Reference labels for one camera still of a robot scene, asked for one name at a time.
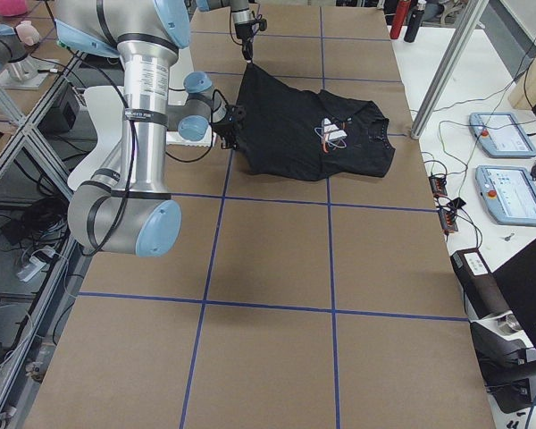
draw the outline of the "black cloth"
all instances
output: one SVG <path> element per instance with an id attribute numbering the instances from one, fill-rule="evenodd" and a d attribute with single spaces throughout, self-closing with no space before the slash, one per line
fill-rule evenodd
<path id="1" fill-rule="evenodd" d="M 249 64 L 237 103 L 247 111 L 238 149 L 253 173 L 318 181 L 337 172 L 383 177 L 391 166 L 389 119 L 372 101 L 300 91 Z M 322 143 L 315 129 L 324 118 L 345 127 L 345 147 Z"/>

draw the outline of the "label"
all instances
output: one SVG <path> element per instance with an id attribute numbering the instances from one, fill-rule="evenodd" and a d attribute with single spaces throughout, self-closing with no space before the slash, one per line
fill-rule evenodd
<path id="1" fill-rule="evenodd" d="M 169 71 L 166 67 L 149 61 L 128 63 L 125 90 L 126 95 L 135 91 L 136 94 L 166 100 L 169 95 Z"/>
<path id="2" fill-rule="evenodd" d="M 474 275 L 488 274 L 489 271 L 482 263 L 481 257 L 478 253 L 465 253 L 465 260 Z"/>

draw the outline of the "red cylinder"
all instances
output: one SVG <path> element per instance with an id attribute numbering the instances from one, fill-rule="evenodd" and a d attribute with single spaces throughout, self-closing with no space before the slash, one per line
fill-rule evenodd
<path id="1" fill-rule="evenodd" d="M 409 12 L 410 4 L 411 0 L 399 0 L 397 10 L 395 11 L 395 16 L 393 17 L 393 23 L 391 24 L 391 32 L 389 34 L 392 39 L 399 38 L 399 35 L 401 34 L 401 27 L 403 27 L 403 23 L 405 22 L 405 18 Z"/>

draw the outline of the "small robot arm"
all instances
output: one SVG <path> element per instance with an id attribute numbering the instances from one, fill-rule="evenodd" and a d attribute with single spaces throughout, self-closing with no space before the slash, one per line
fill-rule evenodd
<path id="1" fill-rule="evenodd" d="M 248 0 L 197 0 L 200 12 L 209 12 L 230 6 L 230 17 L 234 22 L 236 37 L 241 40 L 244 59 L 251 62 L 253 56 L 252 42 L 258 31 L 268 28 L 262 15 L 255 16 L 250 10 Z"/>
<path id="2" fill-rule="evenodd" d="M 125 71 L 121 144 L 76 189 L 68 223 L 92 253 L 158 257 L 174 244 L 181 219 L 163 182 L 166 131 L 200 140 L 209 122 L 233 124 L 234 109 L 202 72 L 185 79 L 185 105 L 167 103 L 169 70 L 190 41 L 183 0 L 127 2 L 126 13 L 123 7 L 122 0 L 56 2 L 60 41 L 89 54 L 120 58 Z"/>
<path id="3" fill-rule="evenodd" d="M 16 30 L 0 24 L 0 71 L 7 65 L 13 80 L 24 82 L 38 75 L 38 67 L 18 38 Z"/>

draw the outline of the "black screen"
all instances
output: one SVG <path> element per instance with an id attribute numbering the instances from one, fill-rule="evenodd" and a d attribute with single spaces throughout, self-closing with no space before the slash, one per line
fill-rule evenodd
<path id="1" fill-rule="evenodd" d="M 518 322 L 536 346 L 536 240 L 496 270 L 494 277 Z"/>

